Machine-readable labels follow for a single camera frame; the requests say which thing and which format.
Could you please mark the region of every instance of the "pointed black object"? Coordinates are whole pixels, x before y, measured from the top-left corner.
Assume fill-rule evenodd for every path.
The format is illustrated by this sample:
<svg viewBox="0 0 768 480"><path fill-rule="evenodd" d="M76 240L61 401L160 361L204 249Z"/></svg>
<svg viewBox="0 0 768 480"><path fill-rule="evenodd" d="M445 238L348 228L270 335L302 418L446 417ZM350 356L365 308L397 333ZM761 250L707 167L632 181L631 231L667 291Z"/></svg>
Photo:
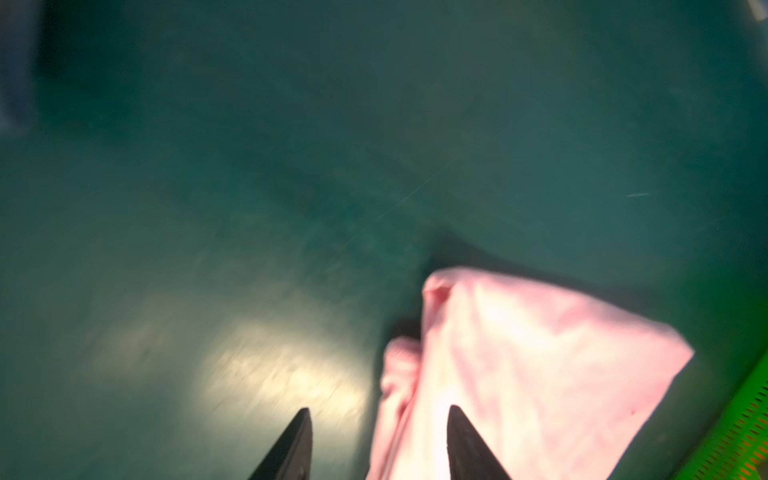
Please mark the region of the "pointed black object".
<svg viewBox="0 0 768 480"><path fill-rule="evenodd" d="M448 412L448 464L451 480L511 480L464 412Z"/></svg>
<svg viewBox="0 0 768 480"><path fill-rule="evenodd" d="M301 409L250 480L309 480L311 461L312 418L309 409Z"/></svg>

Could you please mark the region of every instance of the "green basket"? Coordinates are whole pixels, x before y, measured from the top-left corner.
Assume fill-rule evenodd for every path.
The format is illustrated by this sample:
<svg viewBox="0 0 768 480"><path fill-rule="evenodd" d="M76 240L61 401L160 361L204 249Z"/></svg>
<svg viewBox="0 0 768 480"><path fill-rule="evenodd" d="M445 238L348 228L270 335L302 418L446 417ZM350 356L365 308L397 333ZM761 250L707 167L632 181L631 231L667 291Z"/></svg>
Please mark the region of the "green basket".
<svg viewBox="0 0 768 480"><path fill-rule="evenodd" d="M768 355L760 360L674 480L757 480L758 465L766 461Z"/></svg>

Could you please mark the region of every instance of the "white scratch mark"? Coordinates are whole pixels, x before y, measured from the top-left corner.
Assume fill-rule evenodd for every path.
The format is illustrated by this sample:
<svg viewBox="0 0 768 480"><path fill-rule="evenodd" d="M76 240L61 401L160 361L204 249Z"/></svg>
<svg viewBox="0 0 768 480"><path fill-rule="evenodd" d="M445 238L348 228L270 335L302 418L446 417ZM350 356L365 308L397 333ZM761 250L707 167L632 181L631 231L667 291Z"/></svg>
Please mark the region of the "white scratch mark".
<svg viewBox="0 0 768 480"><path fill-rule="evenodd" d="M416 192L418 192L418 191L419 191L419 190L421 190L421 189L422 189L422 188L423 188L423 187L424 187L426 184L428 184L429 182L431 182L433 178L437 177L437 176L438 176L438 174L439 174L440 172L442 172L443 170L445 170L446 168L448 168L448 167L449 167L449 166L450 166L452 163L453 163L453 162L448 162L447 164L443 165L443 166L442 166L442 167L441 167L439 170L437 170L437 171L436 171L434 174L432 174L432 176L430 176L429 178L427 178L426 180L424 180L424 181L422 182L422 184L421 184L421 185L419 185L418 187L416 187L415 189L413 189L413 192L411 192L410 194L407 194L407 195L405 195L405 196L402 198L402 200L400 200L398 203L396 203L396 204L392 205L392 207L391 207L391 208L389 208L389 210L387 210L387 211L386 211L386 212L384 212L383 214L381 214L381 215L379 215L378 217L376 217L376 218L373 220L373 222L371 222L371 223L369 223L368 225L366 225L366 226L365 226L365 227L364 227L362 230L360 230L360 232L359 232L359 233L362 233L362 232L364 232L364 231L368 230L370 227L373 227L374 225L376 225L376 224L379 222L379 220L381 220L382 218L384 218L384 217L386 217L387 215L389 215L390 213L392 213L392 211L393 211L394 209L396 209L397 207L399 207L400 205L403 205L403 204L406 202L406 200L408 200L410 197L413 197L413 196L416 194ZM342 250L344 250L344 249L346 248L346 246L347 246L347 245L349 245L350 243L352 243L352 240L355 240L356 238L357 238L357 235L353 235L353 236L352 236L352 238L350 238L349 240L347 240L347 241L346 241L346 243L344 243L344 244L341 246L341 248L339 248L339 252L341 252Z"/></svg>

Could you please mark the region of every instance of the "folded pink fabric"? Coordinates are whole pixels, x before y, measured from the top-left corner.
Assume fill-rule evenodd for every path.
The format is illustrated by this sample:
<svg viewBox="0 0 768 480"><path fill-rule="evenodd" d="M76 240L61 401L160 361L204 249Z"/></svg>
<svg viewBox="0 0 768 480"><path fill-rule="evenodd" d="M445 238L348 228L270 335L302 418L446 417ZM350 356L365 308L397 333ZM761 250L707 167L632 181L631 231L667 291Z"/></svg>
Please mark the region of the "folded pink fabric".
<svg viewBox="0 0 768 480"><path fill-rule="evenodd" d="M605 480L693 350L669 326L522 278L455 268L394 339L367 480L450 478L460 406L512 480Z"/></svg>

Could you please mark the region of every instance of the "green table surface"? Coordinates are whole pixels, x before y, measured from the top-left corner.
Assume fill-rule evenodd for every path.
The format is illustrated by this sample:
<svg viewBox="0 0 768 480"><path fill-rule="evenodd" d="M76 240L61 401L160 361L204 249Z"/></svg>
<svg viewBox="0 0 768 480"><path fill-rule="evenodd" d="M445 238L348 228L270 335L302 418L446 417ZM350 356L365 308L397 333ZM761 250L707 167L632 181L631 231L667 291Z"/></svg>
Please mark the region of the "green table surface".
<svg viewBox="0 0 768 480"><path fill-rule="evenodd" d="M51 0L0 143L0 478L245 479L312 409L361 479L435 268L554 281L697 355L664 479L768 343L768 47L737 0Z"/></svg>

